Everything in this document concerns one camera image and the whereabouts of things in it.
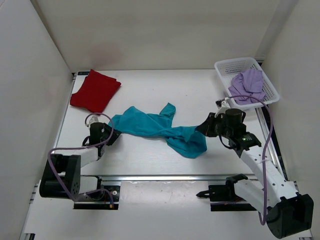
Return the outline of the teal t shirt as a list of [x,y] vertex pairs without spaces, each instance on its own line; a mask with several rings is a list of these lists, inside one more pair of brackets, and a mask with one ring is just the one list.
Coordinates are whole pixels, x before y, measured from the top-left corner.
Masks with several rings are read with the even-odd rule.
[[183,157],[195,159],[207,151],[207,142],[196,126],[173,127],[176,107],[171,103],[159,114],[145,113],[134,106],[112,117],[114,128],[144,138],[164,138],[167,145]]

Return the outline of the red t shirt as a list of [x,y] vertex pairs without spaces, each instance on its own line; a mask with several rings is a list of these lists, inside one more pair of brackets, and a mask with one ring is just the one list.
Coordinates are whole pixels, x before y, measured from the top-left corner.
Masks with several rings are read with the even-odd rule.
[[69,103],[92,113],[102,113],[120,87],[116,78],[91,69],[80,89],[71,95]]

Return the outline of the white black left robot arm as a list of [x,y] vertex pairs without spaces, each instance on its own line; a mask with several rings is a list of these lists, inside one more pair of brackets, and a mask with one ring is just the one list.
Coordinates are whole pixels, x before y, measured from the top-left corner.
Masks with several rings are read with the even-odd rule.
[[96,162],[122,134],[104,122],[89,124],[89,135],[81,147],[60,147],[49,153],[40,182],[39,194],[43,198],[77,201],[81,191],[81,168]]

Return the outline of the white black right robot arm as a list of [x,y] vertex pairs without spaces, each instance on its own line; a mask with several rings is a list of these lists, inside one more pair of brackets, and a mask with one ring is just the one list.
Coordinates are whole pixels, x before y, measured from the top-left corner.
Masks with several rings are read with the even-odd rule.
[[206,137],[227,139],[226,148],[235,151],[262,185],[258,188],[243,174],[233,175],[226,179],[226,197],[230,200],[240,197],[248,202],[278,239],[309,230],[314,201],[308,194],[300,194],[294,184],[267,160],[266,147],[247,131],[245,117],[244,111],[230,108],[224,113],[209,113],[207,119],[196,127]]

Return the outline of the white plastic basket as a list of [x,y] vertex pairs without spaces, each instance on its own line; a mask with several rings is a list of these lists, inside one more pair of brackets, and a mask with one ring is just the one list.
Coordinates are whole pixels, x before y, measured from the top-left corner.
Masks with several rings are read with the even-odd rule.
[[217,61],[215,70],[226,97],[234,96],[227,102],[232,108],[243,111],[260,108],[279,101],[275,87],[252,57],[239,57]]

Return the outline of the lilac t shirt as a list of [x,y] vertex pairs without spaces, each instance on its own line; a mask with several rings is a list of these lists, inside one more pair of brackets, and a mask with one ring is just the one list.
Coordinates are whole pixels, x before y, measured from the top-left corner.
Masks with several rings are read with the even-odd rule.
[[247,69],[238,73],[232,80],[228,88],[238,105],[255,104],[263,101],[266,93],[263,91],[264,77],[261,70],[255,68]]

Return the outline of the blue label sticker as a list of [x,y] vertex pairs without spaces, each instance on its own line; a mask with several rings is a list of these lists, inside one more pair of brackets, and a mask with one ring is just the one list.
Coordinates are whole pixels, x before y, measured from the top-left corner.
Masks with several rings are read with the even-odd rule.
[[90,74],[90,71],[79,71],[77,73],[78,76],[87,76]]

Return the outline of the aluminium table rail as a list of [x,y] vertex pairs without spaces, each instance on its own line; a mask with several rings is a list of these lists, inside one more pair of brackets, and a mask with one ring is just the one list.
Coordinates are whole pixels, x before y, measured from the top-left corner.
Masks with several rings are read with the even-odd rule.
[[167,175],[103,175],[101,178],[109,182],[143,182],[143,181],[157,181],[157,182],[170,182],[170,181],[223,181],[227,177],[231,177],[235,173],[230,174],[167,174]]

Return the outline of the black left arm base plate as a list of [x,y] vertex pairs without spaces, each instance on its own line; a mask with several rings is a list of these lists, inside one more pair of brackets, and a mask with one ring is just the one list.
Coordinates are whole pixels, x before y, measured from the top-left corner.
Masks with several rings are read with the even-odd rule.
[[73,204],[74,210],[111,210],[115,211],[119,209],[120,195],[121,195],[121,183],[119,181],[104,181],[99,179],[97,186],[99,190],[83,194],[79,200]]

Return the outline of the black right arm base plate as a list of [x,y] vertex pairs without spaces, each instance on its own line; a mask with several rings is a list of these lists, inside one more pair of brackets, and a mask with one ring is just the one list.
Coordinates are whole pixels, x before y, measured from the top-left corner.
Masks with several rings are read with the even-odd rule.
[[211,212],[256,211],[253,206],[235,194],[234,185],[227,181],[224,185],[209,185],[208,190],[200,191],[196,196],[201,199],[209,199]]

